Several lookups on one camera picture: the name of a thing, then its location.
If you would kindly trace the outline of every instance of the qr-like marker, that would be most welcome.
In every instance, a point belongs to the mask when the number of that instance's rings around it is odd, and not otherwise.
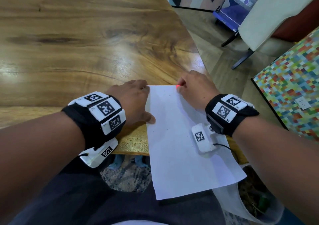
[[[229,104],[231,104],[231,105],[233,105],[233,106],[236,106],[238,103],[241,103],[240,100],[237,100],[237,99],[234,98],[234,97],[229,98],[226,102],[228,102]]]
[[[98,109],[104,114],[104,116],[109,115],[111,112],[115,111],[114,107],[106,100],[98,105]]]
[[[116,117],[112,118],[109,122],[111,131],[121,124],[120,115],[118,114]]]
[[[205,139],[202,132],[195,133],[195,137],[197,139],[197,142],[202,141],[202,140]]]
[[[104,158],[106,158],[110,152],[112,152],[112,148],[109,146],[106,150],[104,150],[104,152],[101,154]]]
[[[97,95],[97,94],[91,94],[89,96],[86,96],[84,99],[87,99],[89,101],[95,101],[95,100],[98,100],[98,99],[101,99],[102,97]]]
[[[221,116],[222,118],[226,119],[227,115],[230,113],[230,110],[225,107],[221,106],[220,109],[218,110],[217,114]]]

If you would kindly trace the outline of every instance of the sheet of paper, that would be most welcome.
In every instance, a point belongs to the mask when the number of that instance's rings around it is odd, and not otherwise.
[[[168,199],[236,183],[246,174],[225,147],[200,155],[192,126],[208,124],[175,86],[150,86],[146,110],[156,118],[147,136],[156,199]],[[228,146],[224,135],[217,138]]]

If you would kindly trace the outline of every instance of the hand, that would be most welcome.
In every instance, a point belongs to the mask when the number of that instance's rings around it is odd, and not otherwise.
[[[220,92],[206,75],[191,70],[182,74],[178,80],[177,91],[195,109],[205,110],[207,104]]]
[[[155,123],[154,116],[145,111],[149,93],[150,87],[147,86],[146,80],[131,80],[123,85],[113,85],[106,91],[106,94],[118,99],[125,110],[125,125],[131,125],[138,121]]]

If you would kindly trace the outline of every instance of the forearm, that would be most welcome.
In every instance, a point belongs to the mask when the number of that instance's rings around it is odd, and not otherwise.
[[[319,147],[259,117],[233,134],[268,189],[305,223],[319,220]]]
[[[81,130],[64,112],[2,129],[0,140],[2,218],[16,213],[85,148]]]

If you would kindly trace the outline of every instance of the black pants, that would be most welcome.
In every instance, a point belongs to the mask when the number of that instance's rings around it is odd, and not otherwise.
[[[147,220],[164,224],[225,224],[213,192],[157,201],[153,183],[143,193],[115,191],[97,169],[74,159],[10,224],[103,224]]]

